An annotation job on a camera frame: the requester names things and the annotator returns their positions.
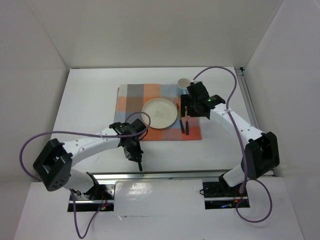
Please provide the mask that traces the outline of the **cream round plate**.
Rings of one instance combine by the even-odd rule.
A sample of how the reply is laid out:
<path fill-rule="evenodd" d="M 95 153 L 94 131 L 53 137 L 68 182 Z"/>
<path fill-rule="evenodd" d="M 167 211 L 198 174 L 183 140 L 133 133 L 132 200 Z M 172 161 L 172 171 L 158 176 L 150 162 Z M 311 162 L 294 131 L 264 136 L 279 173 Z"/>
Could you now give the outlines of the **cream round plate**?
<path fill-rule="evenodd" d="M 178 113 L 176 106 L 165 98 L 154 98 L 142 107 L 141 119 L 150 128 L 165 129 L 175 123 Z"/>

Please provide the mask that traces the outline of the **light blue mug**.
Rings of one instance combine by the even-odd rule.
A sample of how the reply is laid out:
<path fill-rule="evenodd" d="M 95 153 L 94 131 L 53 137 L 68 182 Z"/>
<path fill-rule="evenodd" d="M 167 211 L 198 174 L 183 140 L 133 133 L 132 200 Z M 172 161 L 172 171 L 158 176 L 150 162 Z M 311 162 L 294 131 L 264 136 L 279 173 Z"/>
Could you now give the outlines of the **light blue mug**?
<path fill-rule="evenodd" d="M 187 79 L 187 78 L 180 78 L 178 81 L 177 81 L 177 87 L 179 89 L 182 89 L 182 90 L 186 90 L 187 87 L 191 84 L 191 80 Z"/>

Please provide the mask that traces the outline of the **gold fork green handle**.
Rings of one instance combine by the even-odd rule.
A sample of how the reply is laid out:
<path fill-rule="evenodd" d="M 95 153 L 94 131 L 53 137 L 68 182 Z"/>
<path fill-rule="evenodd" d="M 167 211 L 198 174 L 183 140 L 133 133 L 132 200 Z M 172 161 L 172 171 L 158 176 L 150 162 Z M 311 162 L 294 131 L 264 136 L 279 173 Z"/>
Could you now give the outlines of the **gold fork green handle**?
<path fill-rule="evenodd" d="M 143 167 L 142 167 L 142 162 L 138 162 L 138 168 L 139 168 L 139 171 L 142 172 L 143 171 Z"/>

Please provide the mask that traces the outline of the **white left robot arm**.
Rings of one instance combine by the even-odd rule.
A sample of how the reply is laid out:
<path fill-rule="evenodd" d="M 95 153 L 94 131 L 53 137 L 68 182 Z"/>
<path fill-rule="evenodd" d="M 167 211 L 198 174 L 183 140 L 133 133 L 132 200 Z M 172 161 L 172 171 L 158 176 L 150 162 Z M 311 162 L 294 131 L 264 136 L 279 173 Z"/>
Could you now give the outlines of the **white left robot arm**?
<path fill-rule="evenodd" d="M 99 200 L 110 194 L 108 189 L 99 184 L 93 174 L 80 172 L 74 166 L 100 152 L 121 147 L 125 158 L 137 163 L 139 171 L 142 171 L 140 136 L 146 128 L 140 119 L 136 119 L 132 123 L 115 122 L 99 132 L 97 137 L 67 142 L 54 138 L 46 143 L 33 168 L 49 192 L 66 188 L 88 200 Z"/>

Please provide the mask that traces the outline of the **gold knife green handle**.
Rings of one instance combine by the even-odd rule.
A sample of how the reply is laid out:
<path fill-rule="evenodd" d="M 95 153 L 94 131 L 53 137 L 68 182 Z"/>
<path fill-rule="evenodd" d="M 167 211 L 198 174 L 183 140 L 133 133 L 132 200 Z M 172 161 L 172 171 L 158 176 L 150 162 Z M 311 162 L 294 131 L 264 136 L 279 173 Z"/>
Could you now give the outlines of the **gold knife green handle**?
<path fill-rule="evenodd" d="M 185 133 L 185 128 L 184 128 L 182 117 L 181 117 L 181 109 L 180 109 L 180 106 L 179 106 L 179 104 L 177 102 L 176 102 L 176 109 L 177 109 L 177 115 L 179 117 L 180 129 L 181 129 L 181 132 L 184 134 Z"/>

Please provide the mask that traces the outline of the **gold spoon green handle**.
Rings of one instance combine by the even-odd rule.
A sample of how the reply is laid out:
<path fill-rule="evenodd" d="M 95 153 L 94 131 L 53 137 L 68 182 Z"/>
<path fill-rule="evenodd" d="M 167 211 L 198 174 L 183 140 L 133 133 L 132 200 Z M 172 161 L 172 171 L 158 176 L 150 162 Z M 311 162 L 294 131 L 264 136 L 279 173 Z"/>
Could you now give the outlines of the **gold spoon green handle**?
<path fill-rule="evenodd" d="M 189 119 L 188 119 L 188 107 L 184 107 L 184 113 L 185 113 L 185 134 L 188 136 L 190 134 L 190 128 L 189 128 Z"/>

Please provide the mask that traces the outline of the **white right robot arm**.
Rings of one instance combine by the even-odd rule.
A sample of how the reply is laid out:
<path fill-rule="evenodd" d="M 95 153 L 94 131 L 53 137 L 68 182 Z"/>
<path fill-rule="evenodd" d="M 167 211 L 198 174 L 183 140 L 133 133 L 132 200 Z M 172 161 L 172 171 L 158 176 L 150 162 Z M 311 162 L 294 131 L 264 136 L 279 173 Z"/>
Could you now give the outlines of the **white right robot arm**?
<path fill-rule="evenodd" d="M 264 133 L 252 126 L 228 109 L 226 101 L 219 95 L 209 96 L 202 82 L 183 80 L 186 85 L 180 96 L 181 116 L 206 117 L 241 140 L 244 147 L 241 163 L 219 177 L 220 194 L 230 196 L 245 179 L 256 180 L 280 164 L 278 141 L 274 133 Z"/>

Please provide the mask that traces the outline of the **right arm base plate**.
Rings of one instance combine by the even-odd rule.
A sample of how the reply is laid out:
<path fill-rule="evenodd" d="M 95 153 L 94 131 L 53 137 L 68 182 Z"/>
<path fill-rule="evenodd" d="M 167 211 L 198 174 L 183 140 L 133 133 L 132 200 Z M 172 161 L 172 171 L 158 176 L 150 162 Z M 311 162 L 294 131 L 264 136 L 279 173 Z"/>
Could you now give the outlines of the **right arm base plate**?
<path fill-rule="evenodd" d="M 199 193 L 204 197 L 205 209 L 235 209 L 237 204 L 239 208 L 249 208 L 248 193 L 240 193 L 240 186 L 223 188 L 219 182 L 203 182 Z"/>

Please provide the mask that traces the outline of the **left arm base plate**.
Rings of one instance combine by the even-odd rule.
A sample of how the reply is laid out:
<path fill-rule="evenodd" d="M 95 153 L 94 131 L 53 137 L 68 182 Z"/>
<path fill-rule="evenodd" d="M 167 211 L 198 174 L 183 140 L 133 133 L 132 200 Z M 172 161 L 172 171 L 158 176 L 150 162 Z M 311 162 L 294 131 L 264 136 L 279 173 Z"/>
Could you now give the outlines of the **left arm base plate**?
<path fill-rule="evenodd" d="M 115 198 L 115 184 L 99 184 L 94 190 L 88 193 L 80 191 L 70 194 L 67 211 L 74 211 L 74 203 L 76 212 L 113 212 Z"/>

